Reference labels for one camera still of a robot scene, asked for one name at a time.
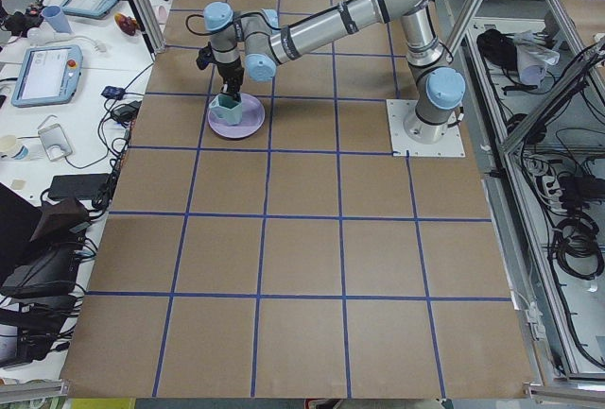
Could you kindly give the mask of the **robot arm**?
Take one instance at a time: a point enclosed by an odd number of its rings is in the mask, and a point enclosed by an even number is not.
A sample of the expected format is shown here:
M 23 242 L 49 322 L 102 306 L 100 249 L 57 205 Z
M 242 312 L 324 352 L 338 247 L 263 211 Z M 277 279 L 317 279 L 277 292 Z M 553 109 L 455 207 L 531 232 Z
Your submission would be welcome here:
M 278 66 L 374 24 L 399 20 L 406 38 L 408 67 L 419 99 L 404 119 L 406 134 L 422 144 L 439 141 L 466 91 L 462 75 L 447 61 L 447 48 L 435 33 L 428 0 L 343 0 L 291 25 L 277 26 L 264 9 L 236 12 L 224 2 L 203 12 L 204 36 L 199 69 L 216 66 L 222 93 L 240 99 L 246 77 L 270 81 Z

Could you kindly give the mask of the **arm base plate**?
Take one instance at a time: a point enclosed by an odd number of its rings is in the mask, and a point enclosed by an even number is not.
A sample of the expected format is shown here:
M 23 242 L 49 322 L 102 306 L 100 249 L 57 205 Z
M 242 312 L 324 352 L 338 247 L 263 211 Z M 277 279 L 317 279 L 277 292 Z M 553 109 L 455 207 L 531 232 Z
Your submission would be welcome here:
M 414 99 L 387 99 L 391 154 L 410 158 L 464 158 L 464 145 L 455 115 L 437 126 L 416 116 Z

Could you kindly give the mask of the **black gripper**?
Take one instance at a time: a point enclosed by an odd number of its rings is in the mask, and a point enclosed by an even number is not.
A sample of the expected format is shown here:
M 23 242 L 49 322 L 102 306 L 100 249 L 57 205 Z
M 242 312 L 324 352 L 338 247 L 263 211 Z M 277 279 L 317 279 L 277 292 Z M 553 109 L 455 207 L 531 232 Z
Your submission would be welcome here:
M 222 91 L 229 91 L 234 101 L 241 100 L 240 88 L 244 80 L 244 67 L 240 61 L 216 64 L 219 75 L 222 77 Z

